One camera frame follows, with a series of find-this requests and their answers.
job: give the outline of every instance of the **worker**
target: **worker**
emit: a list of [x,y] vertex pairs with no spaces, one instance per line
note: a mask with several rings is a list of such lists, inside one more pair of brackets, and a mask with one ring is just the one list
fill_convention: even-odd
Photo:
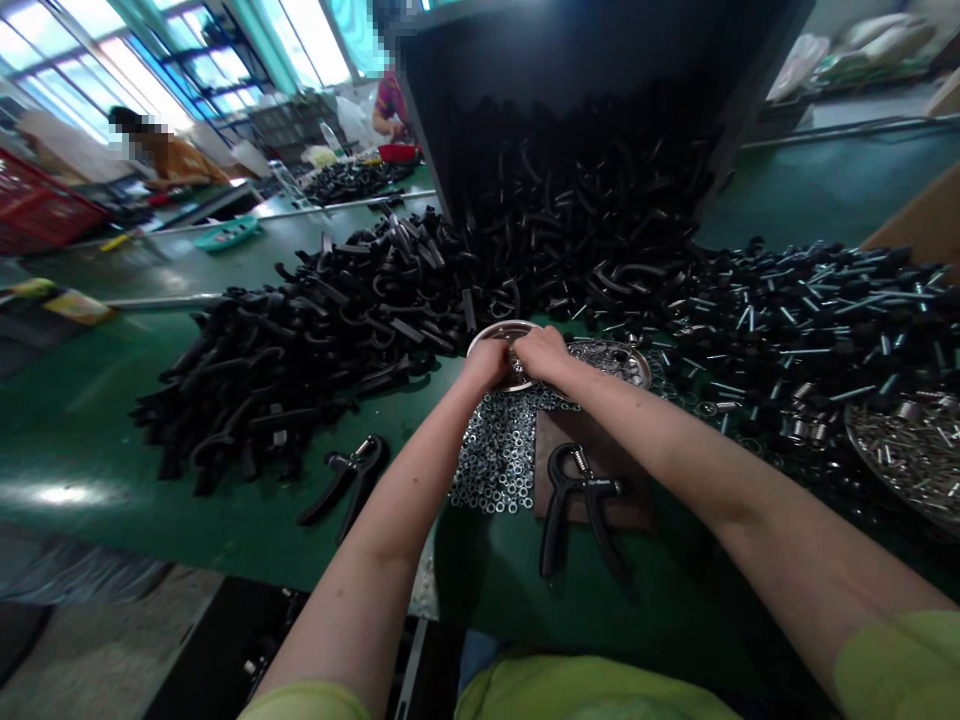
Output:
[[137,143],[150,158],[156,180],[143,184],[151,190],[166,192],[185,185],[222,185],[230,178],[210,158],[190,143],[174,137],[160,125],[130,108],[111,108],[107,116],[118,132]]
[[[420,553],[507,350],[474,347],[376,486],[242,720],[384,716]],[[571,357],[555,328],[513,350],[699,516],[845,717],[958,717],[960,612],[940,591],[709,425]],[[738,717],[705,689],[600,657],[492,658],[463,680],[458,718]]]
[[381,135],[387,135],[391,142],[400,142],[410,135],[407,127],[407,104],[403,101],[397,74],[394,70],[387,70],[377,86],[373,129]]

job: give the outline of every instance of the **black bin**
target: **black bin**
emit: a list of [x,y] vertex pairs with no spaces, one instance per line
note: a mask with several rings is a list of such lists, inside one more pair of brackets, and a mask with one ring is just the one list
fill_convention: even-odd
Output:
[[663,87],[651,120],[716,138],[708,160],[715,180],[692,214],[699,219],[814,2],[463,0],[398,23],[389,39],[448,216],[462,217],[471,174],[494,172],[482,158],[499,151],[495,134],[479,155],[473,139],[458,137],[458,113],[489,98],[521,115],[542,104],[565,116],[588,96]]

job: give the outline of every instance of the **green table surface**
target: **green table surface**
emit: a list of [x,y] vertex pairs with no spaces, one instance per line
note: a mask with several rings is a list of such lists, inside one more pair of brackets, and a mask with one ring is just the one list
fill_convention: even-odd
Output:
[[[818,237],[863,238],[948,167],[960,135],[891,133],[883,140],[742,153],[739,174],[704,222],[704,244],[739,246],[756,233],[771,246]],[[407,203],[422,212],[430,198]],[[261,237],[217,255],[193,248],[191,231],[128,243],[115,253],[73,250],[0,268],[50,277],[101,298],[219,292],[276,283],[274,262],[342,241],[377,216],[366,207],[277,218]],[[294,518],[330,477],[329,450],[349,451],[370,432],[399,448],[449,387],[462,361],[408,391],[366,401],[335,431],[319,432],[302,481],[228,478],[209,498],[192,480],[160,482],[156,448],[126,416],[155,391],[196,333],[182,311],[129,313],[64,344],[0,385],[0,521],[136,549],[268,583],[311,588],[333,552],[343,506],[303,529]],[[625,594],[592,536],[571,532],[567,569],[553,585],[538,575],[542,526],[532,513],[483,516],[447,508],[435,528],[441,620],[542,646],[596,652],[715,688],[809,695],[812,680],[743,578],[705,528],[655,487],[656,538],[624,534],[637,572]]]

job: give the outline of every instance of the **factory floor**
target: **factory floor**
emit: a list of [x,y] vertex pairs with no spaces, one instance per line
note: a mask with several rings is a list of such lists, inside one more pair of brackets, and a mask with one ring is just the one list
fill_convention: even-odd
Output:
[[175,566],[137,602],[55,608],[0,690],[0,718],[139,720],[222,578]]

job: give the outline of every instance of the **yellow item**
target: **yellow item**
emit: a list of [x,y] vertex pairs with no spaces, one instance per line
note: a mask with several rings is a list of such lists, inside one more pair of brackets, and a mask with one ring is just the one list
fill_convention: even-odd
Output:
[[[471,681],[457,703],[457,720],[737,717],[707,690],[611,660],[509,655]],[[960,613],[913,613],[862,628],[841,649],[834,679],[844,716],[851,720],[956,718]],[[350,690],[314,680],[267,693],[241,720],[368,717]]]
[[46,297],[56,289],[56,287],[57,284],[53,280],[47,280],[47,278],[31,278],[13,285],[10,291],[17,297],[38,298]]
[[96,325],[107,318],[113,317],[115,312],[113,308],[107,307],[76,290],[67,290],[60,297],[45,303],[44,307],[82,325]]
[[115,247],[119,247],[127,240],[130,239],[129,233],[123,233],[123,235],[117,235],[113,240],[108,240],[103,245],[100,246],[100,250],[107,252],[108,250],[113,250]]
[[125,243],[130,238],[142,237],[142,236],[143,236],[143,230],[141,230],[140,228],[137,228],[136,230],[132,230],[130,232],[123,233],[122,235],[117,235],[117,237],[115,237],[113,240],[107,240],[107,242],[101,245],[100,251],[108,252],[110,250],[120,247],[121,245],[123,245],[123,243]]

